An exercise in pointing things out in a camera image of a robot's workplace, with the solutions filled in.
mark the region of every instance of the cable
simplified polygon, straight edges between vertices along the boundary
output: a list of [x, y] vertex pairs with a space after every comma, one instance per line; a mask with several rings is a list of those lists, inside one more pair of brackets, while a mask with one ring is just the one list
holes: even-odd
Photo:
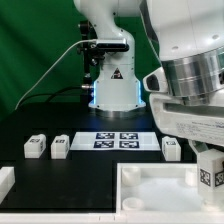
[[38, 96], [52, 96], [52, 95], [54, 95], [54, 97], [56, 97], [56, 96], [80, 96], [80, 94], [56, 94], [55, 95], [55, 93], [40, 93], [40, 94], [34, 94], [34, 95], [31, 95], [31, 96], [28, 96], [28, 97], [26, 97], [26, 98], [24, 98], [21, 102], [20, 102], [20, 104], [18, 105], [18, 108], [25, 102], [25, 101], [27, 101], [27, 100], [29, 100], [30, 98], [34, 98], [34, 97], [38, 97]]
[[56, 97], [58, 94], [60, 94], [60, 93], [64, 93], [64, 92], [66, 92], [66, 91], [69, 91], [69, 90], [73, 90], [73, 89], [82, 89], [80, 86], [74, 86], [74, 87], [66, 87], [66, 88], [64, 88], [64, 89], [61, 89], [61, 90], [59, 90], [59, 91], [57, 91], [56, 93], [54, 93], [54, 94], [52, 94], [46, 101], [45, 101], [45, 103], [49, 103], [54, 97]]
[[73, 44], [71, 47], [69, 47], [62, 55], [60, 58], [58, 58], [58, 60], [42, 75], [42, 77], [20, 98], [20, 100], [18, 101], [15, 110], [18, 109], [18, 106], [20, 104], [20, 102], [50, 73], [50, 71], [61, 61], [61, 59], [71, 50], [73, 49], [76, 45], [81, 44], [81, 43], [86, 43], [86, 42], [95, 42], [96, 39], [93, 40], [82, 40], [82, 41], [78, 41], [75, 44]]

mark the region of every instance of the light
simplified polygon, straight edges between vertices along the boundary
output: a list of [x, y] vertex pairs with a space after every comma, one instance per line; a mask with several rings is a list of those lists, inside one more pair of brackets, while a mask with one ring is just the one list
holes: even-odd
[[93, 104], [96, 104], [96, 81], [93, 84]]
[[141, 83], [138, 81], [138, 102], [141, 104], [142, 102], [142, 91], [141, 91]]

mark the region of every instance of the warning label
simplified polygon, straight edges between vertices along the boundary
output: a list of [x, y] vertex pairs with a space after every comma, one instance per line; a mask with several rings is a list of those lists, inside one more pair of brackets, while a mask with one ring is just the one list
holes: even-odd
[[123, 76], [121, 75], [120, 70], [117, 68], [112, 75], [111, 79], [123, 79]]

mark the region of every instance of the white block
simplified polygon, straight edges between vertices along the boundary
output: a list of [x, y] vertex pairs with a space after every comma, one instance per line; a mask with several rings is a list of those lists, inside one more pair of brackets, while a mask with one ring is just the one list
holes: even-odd
[[181, 160], [181, 147], [176, 138], [164, 137], [162, 139], [162, 152], [166, 161]]
[[24, 145], [25, 158], [40, 158], [46, 149], [46, 136], [33, 135]]
[[211, 208], [224, 201], [224, 153], [211, 149], [199, 153], [197, 159], [198, 193]]
[[51, 158], [66, 159], [69, 148], [69, 136], [56, 136], [53, 143], [51, 144]]
[[0, 204], [15, 183], [14, 167], [2, 167], [0, 170]]

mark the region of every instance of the black and white pattern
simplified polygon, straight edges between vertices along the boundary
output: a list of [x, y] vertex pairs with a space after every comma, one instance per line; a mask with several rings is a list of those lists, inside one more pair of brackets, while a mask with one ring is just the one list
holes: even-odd
[[63, 139], [59, 139], [59, 140], [56, 140], [55, 142], [56, 142], [56, 143], [64, 143], [65, 140], [63, 140]]
[[30, 139], [30, 142], [32, 143], [38, 143], [40, 141], [40, 139]]
[[115, 133], [97, 133], [96, 139], [114, 139]]
[[200, 169], [200, 181], [208, 186], [211, 186], [211, 174]]
[[120, 141], [119, 147], [123, 149], [138, 149], [139, 142], [138, 141]]
[[108, 149], [114, 147], [114, 141], [96, 141], [94, 143], [95, 149]]
[[215, 174], [215, 186], [219, 187], [224, 184], [224, 171]]
[[176, 145], [176, 142], [174, 142], [174, 141], [168, 141], [168, 142], [166, 142], [166, 144], [167, 145]]
[[40, 151], [42, 152], [44, 150], [43, 142], [40, 143]]
[[120, 133], [120, 139], [138, 139], [138, 134], [137, 133]]

